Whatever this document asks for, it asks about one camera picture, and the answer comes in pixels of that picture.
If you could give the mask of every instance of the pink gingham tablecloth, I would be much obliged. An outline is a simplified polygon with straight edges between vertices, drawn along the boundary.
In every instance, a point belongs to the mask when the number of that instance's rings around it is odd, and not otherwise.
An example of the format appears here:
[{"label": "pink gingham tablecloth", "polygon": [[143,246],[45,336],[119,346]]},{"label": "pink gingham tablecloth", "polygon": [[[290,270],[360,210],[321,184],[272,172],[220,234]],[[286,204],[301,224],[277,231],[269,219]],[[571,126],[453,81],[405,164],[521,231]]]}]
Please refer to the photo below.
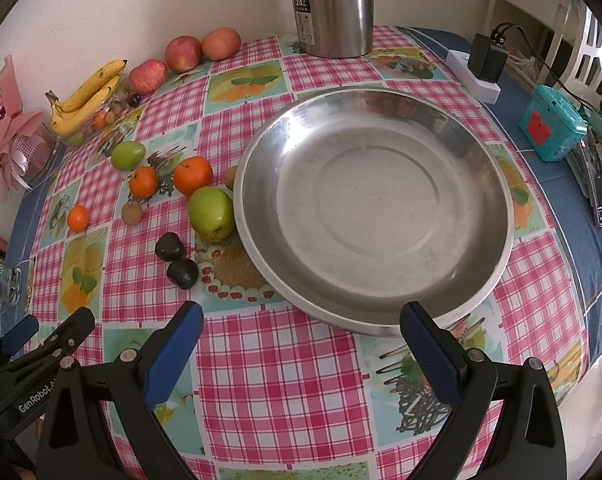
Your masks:
[{"label": "pink gingham tablecloth", "polygon": [[[560,402],[588,362],[584,315],[532,172],[437,57],[394,27],[376,27],[374,50],[359,59],[305,56],[296,41],[294,34],[253,41],[231,59],[171,74],[136,116],[114,125],[117,142],[143,142],[168,168],[160,193],[143,203],[138,226],[120,219],[129,175],[112,168],[97,139],[68,153],[50,180],[34,241],[30,310],[42,327],[30,346],[69,314],[63,288],[69,265],[90,267],[98,281],[87,304],[96,328],[76,352],[84,365],[140,346],[184,300],[197,301],[206,313],[203,336],[173,396],[155,412],[199,478],[403,480],[448,411],[422,376],[406,371],[412,356],[402,340],[358,336],[312,319],[255,273],[236,235],[218,245],[198,239],[187,199],[171,184],[170,163],[180,160],[174,157],[206,157],[221,186],[259,127],[309,92],[371,84],[430,100],[485,142],[510,186],[527,197],[515,206],[516,239],[501,281],[451,327],[454,335],[496,361],[539,357]],[[257,95],[232,88],[240,86],[238,78],[263,75],[270,82]],[[88,231],[70,234],[58,222],[52,228],[52,216],[75,203],[91,211]],[[166,279],[166,264],[154,254],[156,239],[167,231],[178,233],[199,265],[199,282],[188,292]],[[486,416],[466,473],[480,464],[498,412],[495,405]],[[113,406],[108,420],[128,472],[141,478]]]}]

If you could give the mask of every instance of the small fruit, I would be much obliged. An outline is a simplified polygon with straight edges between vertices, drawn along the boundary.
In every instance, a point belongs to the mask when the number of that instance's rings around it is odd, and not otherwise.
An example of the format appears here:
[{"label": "small fruit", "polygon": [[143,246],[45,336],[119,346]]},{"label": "small fruit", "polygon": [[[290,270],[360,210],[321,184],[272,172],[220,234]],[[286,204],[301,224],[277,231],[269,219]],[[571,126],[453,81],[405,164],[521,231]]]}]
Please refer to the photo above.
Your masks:
[{"label": "small fruit", "polygon": [[116,121],[116,114],[112,111],[109,110],[104,117],[105,123],[106,124],[114,124],[114,121]]},{"label": "small fruit", "polygon": [[143,209],[139,202],[135,202],[134,200],[129,200],[124,203],[123,208],[121,208],[121,219],[125,225],[137,225],[141,223],[141,219],[143,218]]},{"label": "small fruit", "polygon": [[213,61],[233,56],[241,48],[241,36],[233,28],[221,27],[210,32],[201,42],[203,54]]},{"label": "small fruit", "polygon": [[211,242],[225,240],[235,229],[232,200],[218,187],[197,189],[188,202],[190,225]]},{"label": "small fruit", "polygon": [[143,161],[145,146],[133,140],[124,140],[110,156],[110,162],[117,170],[132,171]]},{"label": "small fruit", "polygon": [[92,121],[92,124],[98,130],[102,130],[103,128],[106,127],[106,122],[105,122],[105,114],[106,113],[107,112],[105,110],[99,110],[98,112],[96,112],[94,114],[94,121]]},{"label": "small fruit", "polygon": [[65,145],[68,148],[78,148],[79,146],[81,146],[83,144],[84,140],[85,140],[84,133],[83,132],[79,132],[79,133],[74,134],[73,136],[69,137],[65,141]]},{"label": "small fruit", "polygon": [[165,48],[165,64],[176,73],[192,70],[202,57],[201,42],[193,36],[174,38]]},{"label": "small fruit", "polygon": [[176,233],[166,233],[156,241],[155,254],[164,262],[173,262],[185,256],[185,247]]},{"label": "small fruit", "polygon": [[235,188],[235,177],[236,177],[236,168],[238,166],[233,166],[229,170],[225,172],[225,177],[223,178],[223,183],[225,187],[232,191]]},{"label": "small fruit", "polygon": [[158,59],[148,59],[130,70],[128,83],[130,90],[137,94],[148,95],[156,92],[168,78],[168,69]]},{"label": "small fruit", "polygon": [[156,171],[149,166],[139,168],[130,179],[130,193],[134,198],[147,200],[159,189],[159,178]]},{"label": "small fruit", "polygon": [[212,183],[212,167],[202,156],[190,156],[174,169],[174,187],[185,196]]},{"label": "small fruit", "polygon": [[127,105],[130,108],[136,108],[137,106],[139,106],[141,104],[141,100],[143,98],[141,97],[141,94],[132,94],[130,95],[130,98],[127,100]]},{"label": "small fruit", "polygon": [[123,111],[123,105],[118,101],[113,101],[110,103],[110,111],[114,113],[114,118],[117,118]]},{"label": "small fruit", "polygon": [[84,205],[75,205],[67,215],[67,226],[70,231],[80,233],[90,222],[90,212]]},{"label": "small fruit", "polygon": [[197,283],[199,268],[189,258],[181,258],[168,266],[168,280],[182,290],[190,290]]}]

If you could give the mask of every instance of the red apple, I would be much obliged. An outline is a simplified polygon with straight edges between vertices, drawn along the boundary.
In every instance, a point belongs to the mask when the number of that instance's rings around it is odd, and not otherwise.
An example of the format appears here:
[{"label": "red apple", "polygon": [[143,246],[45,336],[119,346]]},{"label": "red apple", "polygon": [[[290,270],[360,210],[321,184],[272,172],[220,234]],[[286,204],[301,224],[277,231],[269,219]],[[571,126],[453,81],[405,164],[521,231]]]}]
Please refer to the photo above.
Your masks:
[{"label": "red apple", "polygon": [[156,92],[168,78],[168,69],[158,59],[148,59],[130,70],[127,77],[132,93],[148,95]]},{"label": "red apple", "polygon": [[174,38],[165,48],[165,64],[177,73],[192,70],[202,57],[201,42],[193,36]]},{"label": "red apple", "polygon": [[233,28],[221,27],[210,32],[201,43],[203,54],[212,61],[233,56],[241,48],[241,36]]}]

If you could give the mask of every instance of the green apple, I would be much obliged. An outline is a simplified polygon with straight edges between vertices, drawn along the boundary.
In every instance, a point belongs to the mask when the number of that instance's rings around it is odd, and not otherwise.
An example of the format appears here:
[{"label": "green apple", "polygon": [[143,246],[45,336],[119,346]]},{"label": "green apple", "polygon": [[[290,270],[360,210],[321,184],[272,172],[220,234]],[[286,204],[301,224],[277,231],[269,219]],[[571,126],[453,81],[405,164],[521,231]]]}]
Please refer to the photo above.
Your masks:
[{"label": "green apple", "polygon": [[117,170],[132,171],[141,164],[145,156],[145,146],[140,142],[125,140],[121,142],[110,156],[110,162]]},{"label": "green apple", "polygon": [[211,242],[221,242],[235,230],[232,199],[218,187],[204,186],[192,193],[188,216],[194,231]]},{"label": "green apple", "polygon": [[83,132],[79,132],[77,134],[74,134],[69,139],[67,139],[65,141],[65,144],[66,144],[66,146],[68,148],[78,148],[79,146],[81,146],[83,144],[84,140],[85,140],[84,133]]}]

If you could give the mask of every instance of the metal bowl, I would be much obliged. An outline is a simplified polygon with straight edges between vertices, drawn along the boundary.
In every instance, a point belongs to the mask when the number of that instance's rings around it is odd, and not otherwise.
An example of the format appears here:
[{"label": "metal bowl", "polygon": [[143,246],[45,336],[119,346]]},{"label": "metal bowl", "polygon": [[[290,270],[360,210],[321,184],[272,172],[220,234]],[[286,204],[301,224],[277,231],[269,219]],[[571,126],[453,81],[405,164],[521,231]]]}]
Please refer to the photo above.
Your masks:
[{"label": "metal bowl", "polygon": [[513,213],[483,144],[431,103],[340,88],[264,124],[236,174],[247,253],[288,301],[352,332],[400,335],[418,300],[440,326],[504,272]]}]

